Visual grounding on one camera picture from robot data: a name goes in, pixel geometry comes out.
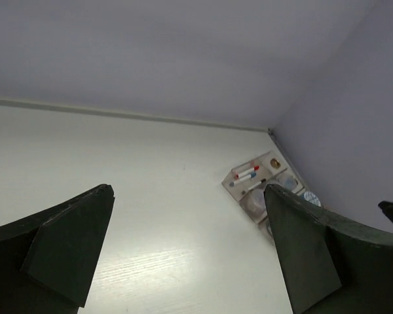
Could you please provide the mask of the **purple clip jar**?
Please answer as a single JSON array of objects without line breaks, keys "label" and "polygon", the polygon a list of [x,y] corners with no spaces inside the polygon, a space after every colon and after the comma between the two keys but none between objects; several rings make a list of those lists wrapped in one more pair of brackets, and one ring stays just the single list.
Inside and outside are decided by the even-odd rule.
[{"label": "purple clip jar", "polygon": [[261,219],[266,215],[264,191],[255,189],[250,192],[246,199],[246,210],[253,219]]}]

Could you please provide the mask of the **blue white marker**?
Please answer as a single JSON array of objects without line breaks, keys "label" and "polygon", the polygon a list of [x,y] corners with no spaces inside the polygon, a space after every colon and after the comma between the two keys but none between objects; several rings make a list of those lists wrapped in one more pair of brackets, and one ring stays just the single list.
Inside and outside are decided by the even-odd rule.
[{"label": "blue white marker", "polygon": [[229,183],[229,186],[230,187],[234,187],[234,186],[236,186],[236,185],[238,185],[240,183],[243,183],[244,181],[248,181],[248,180],[254,178],[256,175],[257,175],[256,172],[251,172],[251,173],[249,173],[249,174],[247,174],[247,175],[245,175],[243,177],[239,177],[236,180],[231,181]]}]

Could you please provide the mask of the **blue lid jar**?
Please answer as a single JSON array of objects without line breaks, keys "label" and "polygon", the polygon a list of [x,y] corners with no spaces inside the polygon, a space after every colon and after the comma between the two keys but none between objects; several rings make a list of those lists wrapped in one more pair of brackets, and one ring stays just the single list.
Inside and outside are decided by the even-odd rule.
[{"label": "blue lid jar", "polygon": [[321,207],[322,203],[319,200],[318,196],[311,191],[305,191],[303,193],[303,199],[314,204],[315,206]]},{"label": "blue lid jar", "polygon": [[266,220],[265,227],[267,230],[268,237],[271,239],[271,241],[274,241],[270,220]]}]

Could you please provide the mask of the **black white marker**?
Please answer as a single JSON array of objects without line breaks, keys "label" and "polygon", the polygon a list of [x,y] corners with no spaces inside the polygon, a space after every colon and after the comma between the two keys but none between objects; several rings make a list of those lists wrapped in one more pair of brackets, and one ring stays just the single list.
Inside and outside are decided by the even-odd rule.
[{"label": "black white marker", "polygon": [[254,190],[255,188],[257,188],[258,186],[261,186],[261,185],[262,185],[263,183],[265,183],[265,182],[266,182],[266,179],[261,179],[260,181],[256,182],[255,184],[253,184],[253,185],[247,187],[245,190],[243,190],[243,191],[241,192],[241,194],[242,194],[242,195],[245,195],[245,194],[247,194],[248,192],[250,192],[250,191]]}]

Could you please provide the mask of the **red white marker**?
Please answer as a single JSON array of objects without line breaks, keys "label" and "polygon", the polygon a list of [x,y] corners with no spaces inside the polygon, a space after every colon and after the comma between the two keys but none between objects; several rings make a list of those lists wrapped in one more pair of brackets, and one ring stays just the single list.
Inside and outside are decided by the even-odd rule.
[{"label": "red white marker", "polygon": [[236,177],[237,179],[239,179],[239,178],[241,178],[241,177],[244,177],[244,176],[246,176],[246,175],[248,175],[248,174],[250,174],[250,173],[253,173],[253,172],[257,171],[258,169],[259,169],[259,166],[253,166],[253,167],[251,167],[251,168],[249,168],[249,169],[247,169],[247,170],[245,170],[245,171],[243,171],[243,172],[237,173],[237,174],[235,175],[235,177]]}]

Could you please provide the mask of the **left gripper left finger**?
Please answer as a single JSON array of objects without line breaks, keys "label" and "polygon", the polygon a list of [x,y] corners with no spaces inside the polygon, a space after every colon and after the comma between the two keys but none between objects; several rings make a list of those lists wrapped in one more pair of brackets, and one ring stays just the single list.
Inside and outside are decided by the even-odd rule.
[{"label": "left gripper left finger", "polygon": [[101,184],[0,226],[0,313],[77,313],[85,306],[115,202]]}]

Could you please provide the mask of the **clear pin jar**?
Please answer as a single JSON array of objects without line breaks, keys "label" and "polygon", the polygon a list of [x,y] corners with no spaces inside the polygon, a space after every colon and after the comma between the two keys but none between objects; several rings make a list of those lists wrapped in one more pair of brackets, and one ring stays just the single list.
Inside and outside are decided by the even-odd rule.
[{"label": "clear pin jar", "polygon": [[288,173],[279,174],[279,176],[277,176],[277,181],[281,186],[290,191],[296,190],[299,184],[298,180]]}]

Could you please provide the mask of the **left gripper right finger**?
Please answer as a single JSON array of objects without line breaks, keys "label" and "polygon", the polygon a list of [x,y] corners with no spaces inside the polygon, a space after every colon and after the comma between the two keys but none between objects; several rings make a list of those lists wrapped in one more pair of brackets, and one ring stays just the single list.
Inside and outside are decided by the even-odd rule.
[{"label": "left gripper right finger", "polygon": [[264,197],[294,313],[393,313],[393,233],[277,184]]}]

